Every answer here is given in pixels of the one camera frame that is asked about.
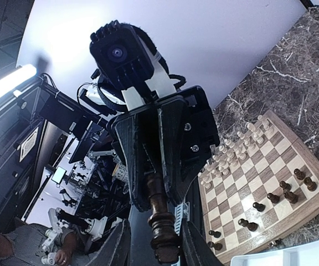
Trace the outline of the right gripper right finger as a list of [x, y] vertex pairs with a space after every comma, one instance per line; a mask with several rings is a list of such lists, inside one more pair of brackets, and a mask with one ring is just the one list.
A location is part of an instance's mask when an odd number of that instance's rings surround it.
[[179, 237], [181, 266], [224, 266], [191, 221], [182, 220]]

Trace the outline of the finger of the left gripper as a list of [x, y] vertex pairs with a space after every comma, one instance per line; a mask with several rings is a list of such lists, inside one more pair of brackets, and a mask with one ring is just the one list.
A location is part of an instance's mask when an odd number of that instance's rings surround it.
[[211, 156], [212, 112], [207, 100], [189, 106], [176, 98], [162, 104], [158, 118], [164, 187], [178, 205]]
[[150, 195], [154, 192], [149, 181], [160, 176], [157, 115], [120, 115], [114, 120], [114, 134], [128, 170], [131, 202], [140, 212], [146, 212], [151, 208]]

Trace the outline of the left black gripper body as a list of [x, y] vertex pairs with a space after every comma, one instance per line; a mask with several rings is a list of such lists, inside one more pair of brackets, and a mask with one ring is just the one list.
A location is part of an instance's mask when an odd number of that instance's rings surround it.
[[113, 146], [131, 177], [194, 177], [220, 141], [207, 96], [194, 86], [110, 120]]

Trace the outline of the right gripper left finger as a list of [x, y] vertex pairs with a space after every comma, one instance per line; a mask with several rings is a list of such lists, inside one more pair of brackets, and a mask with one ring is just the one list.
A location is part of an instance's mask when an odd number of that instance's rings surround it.
[[90, 266], [130, 265], [131, 228], [128, 220], [120, 222], [100, 250], [89, 262]]

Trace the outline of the dark tall piece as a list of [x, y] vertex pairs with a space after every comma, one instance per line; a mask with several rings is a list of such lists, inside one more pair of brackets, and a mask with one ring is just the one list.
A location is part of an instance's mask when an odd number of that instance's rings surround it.
[[148, 224], [153, 237], [151, 248], [160, 264], [173, 264], [179, 259], [180, 238], [174, 230], [175, 216], [168, 211], [163, 178], [159, 173], [147, 177], [148, 200], [152, 215]]

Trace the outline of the wooden chess board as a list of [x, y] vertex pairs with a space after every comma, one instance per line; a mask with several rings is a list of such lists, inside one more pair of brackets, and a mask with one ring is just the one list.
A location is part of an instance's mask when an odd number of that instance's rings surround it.
[[223, 264], [319, 214], [319, 160], [272, 111], [225, 140], [198, 174], [205, 236]]

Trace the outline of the white plastic tray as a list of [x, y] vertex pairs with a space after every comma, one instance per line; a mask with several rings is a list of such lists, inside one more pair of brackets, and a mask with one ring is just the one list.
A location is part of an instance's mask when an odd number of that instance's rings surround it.
[[235, 256], [230, 264], [232, 266], [319, 266], [319, 241], [265, 253]]

